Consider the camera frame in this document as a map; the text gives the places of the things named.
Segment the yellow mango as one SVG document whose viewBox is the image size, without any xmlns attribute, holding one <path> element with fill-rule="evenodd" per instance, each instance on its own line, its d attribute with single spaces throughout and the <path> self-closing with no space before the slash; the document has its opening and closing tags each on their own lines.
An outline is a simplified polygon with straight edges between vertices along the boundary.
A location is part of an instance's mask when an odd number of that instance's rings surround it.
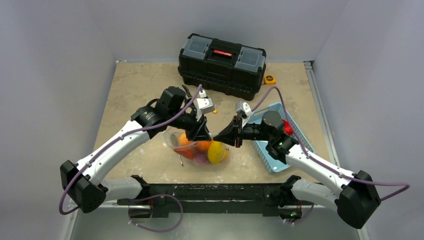
<svg viewBox="0 0 424 240">
<path fill-rule="evenodd" d="M 207 158 L 212 164 L 219 164 L 226 160 L 230 152 L 225 144 L 219 141 L 212 141 L 207 151 Z"/>
</svg>

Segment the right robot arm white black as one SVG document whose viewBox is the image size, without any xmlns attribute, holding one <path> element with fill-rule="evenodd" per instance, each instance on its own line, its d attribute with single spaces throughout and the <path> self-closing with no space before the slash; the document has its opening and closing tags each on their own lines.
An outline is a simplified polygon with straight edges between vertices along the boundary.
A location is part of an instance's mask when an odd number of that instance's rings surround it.
<svg viewBox="0 0 424 240">
<path fill-rule="evenodd" d="M 244 140 L 266 141 L 265 149 L 274 160 L 318 181 L 313 183 L 291 176 L 281 186 L 282 204 L 296 200 L 314 203 L 334 210 L 346 224 L 361 229 L 381 204 L 376 187 L 365 183 L 372 180 L 371 176 L 363 170 L 354 173 L 320 158 L 302 147 L 293 134 L 288 134 L 288 127 L 276 111 L 265 112 L 259 124 L 244 124 L 242 117 L 235 116 L 213 140 L 236 148 Z"/>
</svg>

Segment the clear zip top bag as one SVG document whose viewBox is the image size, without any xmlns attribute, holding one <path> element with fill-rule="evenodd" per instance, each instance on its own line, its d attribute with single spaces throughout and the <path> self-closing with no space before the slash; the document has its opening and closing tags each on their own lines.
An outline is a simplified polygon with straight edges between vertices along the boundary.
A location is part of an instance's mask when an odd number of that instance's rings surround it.
<svg viewBox="0 0 424 240">
<path fill-rule="evenodd" d="M 169 129 L 162 133 L 167 147 L 181 159 L 197 166 L 218 165 L 230 157 L 230 149 L 214 140 L 188 140 L 184 130 Z"/>
</svg>

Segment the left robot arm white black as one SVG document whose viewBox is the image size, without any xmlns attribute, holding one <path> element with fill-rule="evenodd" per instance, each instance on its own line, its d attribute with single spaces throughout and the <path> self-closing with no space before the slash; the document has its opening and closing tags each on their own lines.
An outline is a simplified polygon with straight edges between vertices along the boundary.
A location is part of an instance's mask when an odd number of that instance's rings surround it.
<svg viewBox="0 0 424 240">
<path fill-rule="evenodd" d="M 138 108 L 130 120 L 93 153 L 77 162 L 66 160 L 61 164 L 63 194 L 59 200 L 59 213 L 68 215 L 78 209 L 90 213 L 110 200 L 131 199 L 138 205 L 146 203 L 149 191 L 138 177 L 111 182 L 104 178 L 129 153 L 169 126 L 184 130 L 190 141 L 211 140 L 205 115 L 214 109 L 212 99 L 201 85 L 190 99 L 179 87 L 166 88 L 160 98 Z M 66 196 L 76 204 L 75 209 L 64 210 Z"/>
</svg>

